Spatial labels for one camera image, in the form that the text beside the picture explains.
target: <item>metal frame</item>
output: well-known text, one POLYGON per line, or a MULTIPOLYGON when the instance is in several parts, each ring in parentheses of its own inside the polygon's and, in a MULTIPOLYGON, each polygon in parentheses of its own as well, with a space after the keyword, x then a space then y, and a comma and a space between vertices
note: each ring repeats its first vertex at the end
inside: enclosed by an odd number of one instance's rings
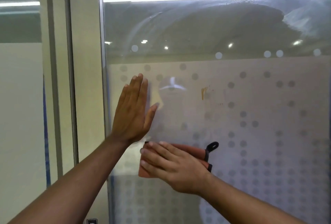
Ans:
MULTIPOLYGON (((93 152, 110 131, 104 46, 103 0, 70 0, 79 159, 93 152)), ((107 182, 86 219, 112 223, 107 182)))
POLYGON ((78 162, 68 0, 40 0, 51 183, 78 162))

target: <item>black sticker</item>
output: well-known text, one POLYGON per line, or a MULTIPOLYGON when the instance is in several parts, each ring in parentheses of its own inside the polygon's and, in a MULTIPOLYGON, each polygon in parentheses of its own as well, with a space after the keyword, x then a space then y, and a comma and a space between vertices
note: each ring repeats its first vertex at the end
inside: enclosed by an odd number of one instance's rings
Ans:
POLYGON ((98 219, 87 219, 87 224, 98 224, 98 219))

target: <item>finger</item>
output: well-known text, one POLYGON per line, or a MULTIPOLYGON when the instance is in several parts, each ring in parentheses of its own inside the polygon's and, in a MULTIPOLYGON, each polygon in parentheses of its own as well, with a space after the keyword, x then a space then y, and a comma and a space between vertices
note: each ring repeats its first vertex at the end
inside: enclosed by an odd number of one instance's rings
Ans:
POLYGON ((149 131, 149 129, 151 128, 156 110, 158 109, 157 105, 152 105, 149 109, 148 112, 146 114, 145 117, 145 122, 144 122, 144 126, 143 126, 143 131, 144 133, 147 133, 149 131))
POLYGON ((136 79, 137 79, 137 76, 134 75, 130 81, 130 84, 126 90, 126 97, 125 97, 125 100, 124 100, 124 104, 127 104, 129 103, 129 100, 130 100, 130 96, 131 96, 131 93, 132 93, 132 88, 136 82, 136 79))
POLYGON ((130 94, 129 103, 132 105, 137 104, 138 96, 140 93, 141 82, 143 81, 143 75, 140 73, 138 77, 135 79, 135 83, 132 85, 132 90, 130 94))
POLYGON ((148 145, 167 160, 175 161, 177 159, 176 155, 172 154, 170 151, 155 142, 149 142, 148 145))
POLYGON ((126 92, 127 92, 127 88, 129 87, 128 84, 125 84, 125 86, 123 87, 122 93, 118 99, 118 104, 117 104, 117 108, 116 111, 118 110, 118 108, 120 108, 122 106, 122 104, 124 103, 125 97, 126 97, 126 92))
POLYGON ((151 164, 148 164, 146 161, 144 160, 141 160, 140 161, 140 164, 143 168, 145 168, 147 170, 147 172, 149 172, 151 175, 157 177, 157 178, 160 178, 161 180, 166 180, 166 177, 167 177, 167 172, 162 170, 162 169, 159 169, 159 168, 156 168, 154 166, 152 166, 151 164))
POLYGON ((140 93, 138 97, 138 106, 140 107, 142 112, 145 112, 146 102, 147 102, 147 88, 148 88, 148 80, 143 79, 141 84, 140 93))
POLYGON ((149 160, 154 166, 163 168, 164 170, 169 170, 173 167, 173 163, 169 160, 166 160, 162 156, 155 154, 145 148, 140 149, 142 157, 149 160))
POLYGON ((184 152, 167 142, 160 141, 159 144, 176 156, 184 157, 185 155, 187 155, 187 152, 184 152))

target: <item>person's left arm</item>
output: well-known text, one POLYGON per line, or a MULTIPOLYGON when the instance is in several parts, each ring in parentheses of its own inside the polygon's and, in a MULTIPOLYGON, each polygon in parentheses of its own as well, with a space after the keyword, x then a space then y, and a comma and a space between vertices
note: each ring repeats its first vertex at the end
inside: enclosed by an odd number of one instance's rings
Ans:
POLYGON ((110 136, 8 224, 81 224, 126 148, 151 127, 157 106, 145 115, 147 86, 142 74, 133 76, 119 98, 110 136))

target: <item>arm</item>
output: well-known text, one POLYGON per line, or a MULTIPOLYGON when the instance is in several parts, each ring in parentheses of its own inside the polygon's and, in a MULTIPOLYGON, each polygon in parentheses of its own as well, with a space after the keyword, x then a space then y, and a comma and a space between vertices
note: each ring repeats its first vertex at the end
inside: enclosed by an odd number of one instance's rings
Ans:
POLYGON ((157 107, 152 106, 145 117, 147 86, 142 74, 134 76, 123 88, 110 136, 9 224, 82 223, 126 148, 150 129, 157 107))
POLYGON ((193 156, 174 146, 150 142, 157 155, 146 149, 141 165, 181 193, 196 194, 210 203, 232 224, 303 224, 282 210, 254 198, 218 179, 193 156))

